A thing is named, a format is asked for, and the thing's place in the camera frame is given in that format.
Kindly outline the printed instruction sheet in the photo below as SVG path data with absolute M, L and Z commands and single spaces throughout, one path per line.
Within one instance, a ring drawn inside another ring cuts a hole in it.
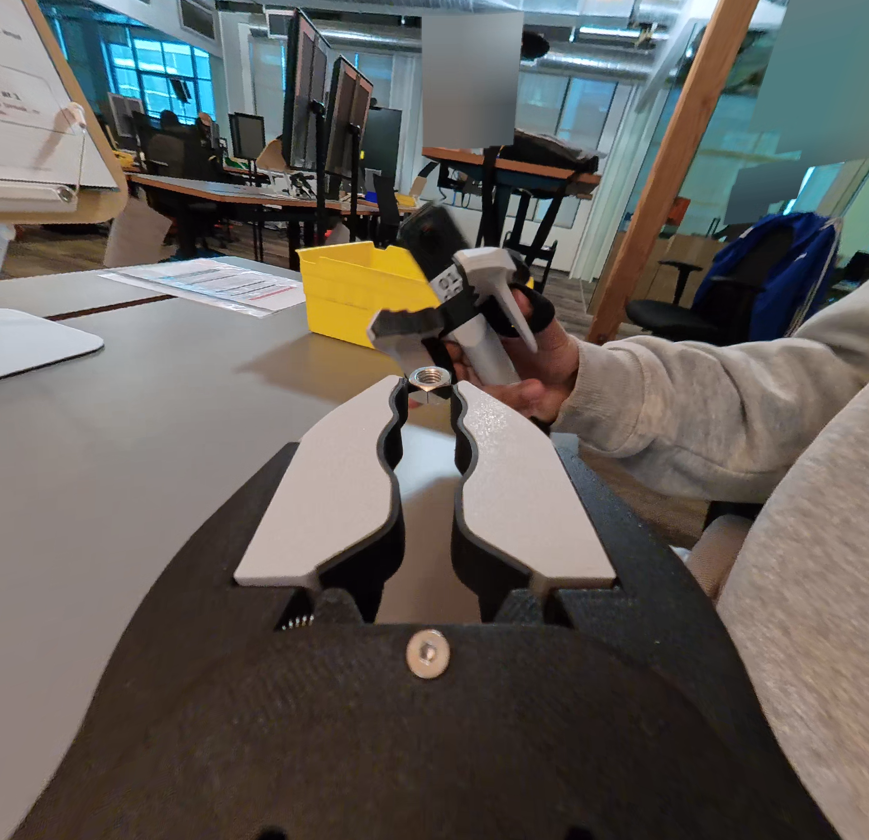
M 1 179 L 117 189 L 24 0 L 1 0 Z

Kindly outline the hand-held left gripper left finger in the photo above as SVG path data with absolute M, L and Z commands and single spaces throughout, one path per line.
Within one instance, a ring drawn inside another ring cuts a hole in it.
M 234 581 L 318 589 L 328 568 L 390 528 L 399 513 L 390 433 L 407 418 L 407 380 L 388 375 L 301 437 Z

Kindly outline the grey desk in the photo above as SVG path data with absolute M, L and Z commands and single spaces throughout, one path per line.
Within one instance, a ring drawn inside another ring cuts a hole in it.
M 182 545 L 286 444 L 400 370 L 310 335 L 301 307 L 255 319 L 159 302 L 96 274 L 2 285 L 14 308 L 60 308 L 104 348 L 2 381 L 2 838 L 50 838 L 27 818 L 99 692 L 122 691 L 121 731 L 204 669 L 265 638 L 288 605 L 242 596 L 204 563 L 147 598 Z

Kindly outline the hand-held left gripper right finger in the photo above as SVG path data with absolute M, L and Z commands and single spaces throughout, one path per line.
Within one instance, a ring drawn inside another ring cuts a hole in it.
M 462 583 L 474 593 L 613 587 L 614 566 L 549 437 L 465 381 L 452 407 Z

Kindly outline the steel hex nut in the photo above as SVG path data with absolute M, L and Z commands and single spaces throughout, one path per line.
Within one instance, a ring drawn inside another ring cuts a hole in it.
M 407 404 L 414 409 L 447 402 L 453 394 L 453 374 L 439 366 L 420 367 L 406 374 Z

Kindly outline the person's right hand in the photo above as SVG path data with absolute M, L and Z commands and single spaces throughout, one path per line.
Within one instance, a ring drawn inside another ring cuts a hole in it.
M 447 341 L 445 347 L 457 379 L 470 382 L 528 419 L 552 425 L 573 391 L 579 370 L 579 348 L 555 318 L 554 305 L 547 297 L 524 285 L 515 285 L 512 291 L 528 325 L 541 310 L 549 320 L 549 325 L 535 334 L 535 352 L 519 336 L 501 337 L 502 346 L 519 377 L 516 383 L 485 384 L 460 344 Z

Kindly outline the black bag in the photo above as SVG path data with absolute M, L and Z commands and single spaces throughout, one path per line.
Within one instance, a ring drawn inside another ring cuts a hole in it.
M 598 165 L 592 161 L 599 161 L 602 153 L 547 134 L 515 129 L 513 143 L 502 155 L 513 161 L 573 170 L 585 166 L 596 171 Z

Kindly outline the yellow plastic bin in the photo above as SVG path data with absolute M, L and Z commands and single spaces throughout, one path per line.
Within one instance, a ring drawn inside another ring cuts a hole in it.
M 312 333 L 370 349 L 367 330 L 376 312 L 438 305 L 405 248 L 350 242 L 301 248 L 297 254 Z

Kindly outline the black office chair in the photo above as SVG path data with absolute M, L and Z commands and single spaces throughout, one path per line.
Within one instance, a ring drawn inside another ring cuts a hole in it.
M 714 257 L 693 303 L 631 301 L 626 317 L 646 333 L 670 342 L 728 346 L 746 342 L 754 307 L 774 268 L 794 246 L 798 216 L 773 216 L 726 244 Z

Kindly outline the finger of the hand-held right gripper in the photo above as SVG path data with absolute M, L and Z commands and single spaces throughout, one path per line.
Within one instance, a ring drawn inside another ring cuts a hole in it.
M 401 371 L 416 371 L 435 365 L 435 359 L 418 335 L 375 337 L 372 346 L 393 359 Z
M 422 342 L 440 335 L 443 318 L 440 309 L 416 311 L 383 309 L 375 314 L 367 329 L 372 344 L 379 342 Z

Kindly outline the laminated paper sheet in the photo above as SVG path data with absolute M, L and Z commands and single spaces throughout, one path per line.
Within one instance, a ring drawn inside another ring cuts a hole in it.
M 106 270 L 102 277 L 256 318 L 306 303 L 300 281 L 269 266 L 254 270 L 241 262 L 235 257 L 160 261 Z

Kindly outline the person's right forearm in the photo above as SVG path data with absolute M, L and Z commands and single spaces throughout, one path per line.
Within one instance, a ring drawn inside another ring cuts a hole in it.
M 793 469 L 867 490 L 866 284 L 770 342 L 568 344 L 578 375 L 557 427 L 657 492 L 762 502 Z

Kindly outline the small black monitor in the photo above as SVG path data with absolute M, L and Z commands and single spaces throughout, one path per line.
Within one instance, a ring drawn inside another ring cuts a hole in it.
M 401 124 L 399 109 L 374 107 L 368 111 L 361 158 L 365 169 L 382 176 L 397 176 Z

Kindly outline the wooden document stand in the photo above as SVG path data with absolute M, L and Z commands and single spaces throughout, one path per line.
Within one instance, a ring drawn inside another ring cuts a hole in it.
M 36 0 L 24 0 L 46 49 L 56 64 L 76 111 L 81 111 L 87 128 L 117 183 L 115 190 L 84 186 L 5 183 L 1 179 L 2 255 L 16 237 L 16 226 L 25 224 L 95 224 L 114 219 L 128 200 L 126 177 L 121 164 L 106 139 L 95 114 L 81 90 L 71 68 L 63 58 L 49 25 Z

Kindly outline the wooden standing desk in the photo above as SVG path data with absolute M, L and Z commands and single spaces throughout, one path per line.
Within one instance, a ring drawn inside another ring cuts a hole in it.
M 562 201 L 568 195 L 589 201 L 601 182 L 601 178 L 594 174 L 572 173 L 471 151 L 424 147 L 421 153 L 439 166 L 474 179 L 491 177 L 492 199 L 484 202 L 483 211 L 476 213 L 476 229 L 471 227 L 470 213 L 463 213 L 459 206 L 452 207 L 452 216 L 470 247 L 489 245 L 490 237 L 494 238 L 494 245 L 501 246 L 505 226 L 510 226 L 512 237 L 508 244 L 520 248 L 525 223 L 533 222 L 527 214 L 527 207 L 533 199 L 549 200 L 548 212 L 538 223 L 531 242 L 533 248 L 544 247 L 549 242 Z

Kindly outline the long wooden table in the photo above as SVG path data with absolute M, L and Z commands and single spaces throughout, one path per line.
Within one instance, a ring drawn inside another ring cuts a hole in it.
M 255 260 L 264 260 L 263 227 L 266 223 L 289 226 L 288 264 L 296 269 L 298 236 L 304 225 L 313 226 L 314 245 L 325 242 L 329 226 L 342 220 L 350 231 L 349 239 L 365 233 L 371 219 L 397 227 L 404 214 L 415 212 L 413 206 L 383 209 L 352 195 L 347 202 L 319 199 L 311 201 L 281 190 L 254 186 L 188 180 L 145 173 L 127 174 L 131 183 L 144 188 L 148 196 L 167 207 L 166 214 L 176 222 L 177 257 L 191 260 L 199 257 L 199 243 L 204 239 L 208 223 L 230 220 L 248 223 L 254 229 Z

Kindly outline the blue jacket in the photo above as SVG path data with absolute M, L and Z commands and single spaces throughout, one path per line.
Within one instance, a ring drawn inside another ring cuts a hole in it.
M 811 212 L 762 218 L 715 256 L 692 312 L 723 344 L 793 334 L 825 302 L 841 231 L 841 218 Z

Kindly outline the tall black monitor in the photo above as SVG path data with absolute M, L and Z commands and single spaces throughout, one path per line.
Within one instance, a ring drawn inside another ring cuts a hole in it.
M 373 82 L 348 59 L 338 56 L 333 63 L 327 111 L 328 173 L 352 177 L 353 140 L 362 138 L 373 96 Z
M 316 167 L 317 112 L 325 112 L 330 47 L 309 17 L 291 9 L 285 48 L 282 156 L 290 169 Z

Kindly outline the wooden post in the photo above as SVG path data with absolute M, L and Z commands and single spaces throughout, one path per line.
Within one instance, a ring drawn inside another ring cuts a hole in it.
M 626 304 L 690 168 L 759 1 L 717 1 L 635 215 L 603 284 L 588 342 L 603 345 L 617 335 Z

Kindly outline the person's grey clothed torso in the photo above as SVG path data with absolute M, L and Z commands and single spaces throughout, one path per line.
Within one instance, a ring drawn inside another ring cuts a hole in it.
M 842 838 L 867 838 L 866 390 L 775 488 L 718 612 L 801 782 Z

